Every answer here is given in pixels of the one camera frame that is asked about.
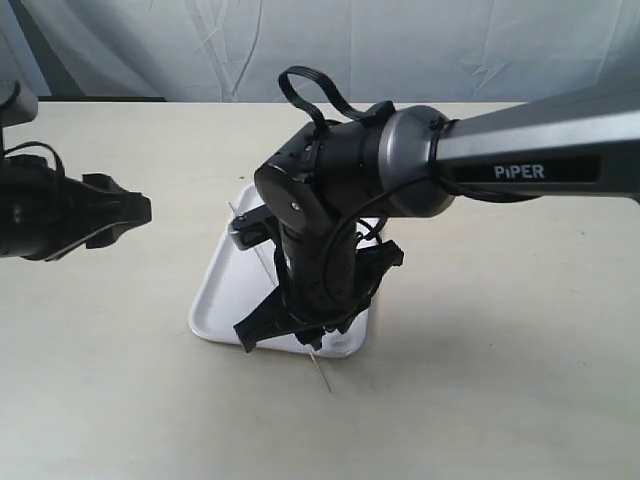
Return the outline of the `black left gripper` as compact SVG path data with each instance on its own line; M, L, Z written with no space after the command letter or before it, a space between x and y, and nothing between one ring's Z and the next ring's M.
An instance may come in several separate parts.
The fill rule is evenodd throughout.
M105 228L115 215L150 215L151 202L139 192L117 190L106 175L99 178L106 184L90 184L89 175L68 178L61 162L50 167L33 154L2 160L1 256L57 260L87 239L88 250L107 248L151 222L147 216Z

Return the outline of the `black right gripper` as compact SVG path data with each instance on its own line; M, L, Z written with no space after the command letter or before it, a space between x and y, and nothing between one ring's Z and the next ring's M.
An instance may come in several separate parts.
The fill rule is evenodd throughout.
M403 264L403 250L381 237L385 225L384 219L357 219L321 236L281 227L274 253L279 285L233 326L244 352L289 334L319 349L326 334L347 333L386 273Z

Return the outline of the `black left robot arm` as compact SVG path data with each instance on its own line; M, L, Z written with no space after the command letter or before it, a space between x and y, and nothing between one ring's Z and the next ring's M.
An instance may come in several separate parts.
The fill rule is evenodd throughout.
M149 224L151 200L105 171L104 142L40 106L24 83L2 81L1 256L55 262Z

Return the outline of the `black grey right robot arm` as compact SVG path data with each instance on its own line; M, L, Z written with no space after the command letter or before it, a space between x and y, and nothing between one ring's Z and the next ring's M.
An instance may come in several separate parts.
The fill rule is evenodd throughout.
M600 85L461 120L390 102L343 123L317 115L258 167L254 184L262 203L230 232L242 250L273 243L278 283L235 333L246 351L285 335L320 348L403 262L392 241L364 245L361 219L431 218L458 196L637 199L639 88Z

